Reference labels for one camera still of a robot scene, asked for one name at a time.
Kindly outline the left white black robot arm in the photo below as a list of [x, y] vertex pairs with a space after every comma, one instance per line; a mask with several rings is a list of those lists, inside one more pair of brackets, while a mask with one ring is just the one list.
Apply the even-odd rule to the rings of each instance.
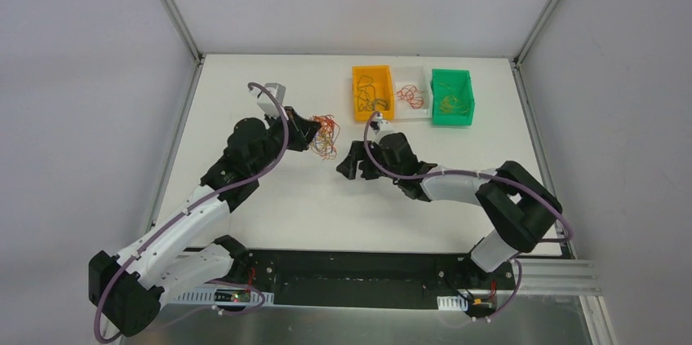
[[160, 310], [184, 292], [208, 281], [252, 281], [250, 251], [229, 235], [185, 258], [190, 243], [227, 218], [258, 187], [259, 179], [286, 150], [309, 149], [319, 122], [284, 108], [287, 119], [244, 118], [227, 139], [222, 156], [201, 177], [176, 213], [116, 254], [100, 251], [88, 264], [88, 297], [96, 306], [95, 336], [106, 317], [120, 335], [143, 331]]

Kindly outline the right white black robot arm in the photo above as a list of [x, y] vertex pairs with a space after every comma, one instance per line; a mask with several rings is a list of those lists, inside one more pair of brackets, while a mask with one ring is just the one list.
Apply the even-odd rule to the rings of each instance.
[[377, 143], [352, 142], [336, 170], [349, 180], [389, 177], [412, 200], [480, 206], [494, 229], [461, 261], [464, 280], [476, 288], [493, 281], [502, 263], [531, 252], [563, 211], [556, 197], [515, 161], [481, 173], [452, 170], [419, 160], [402, 133]]

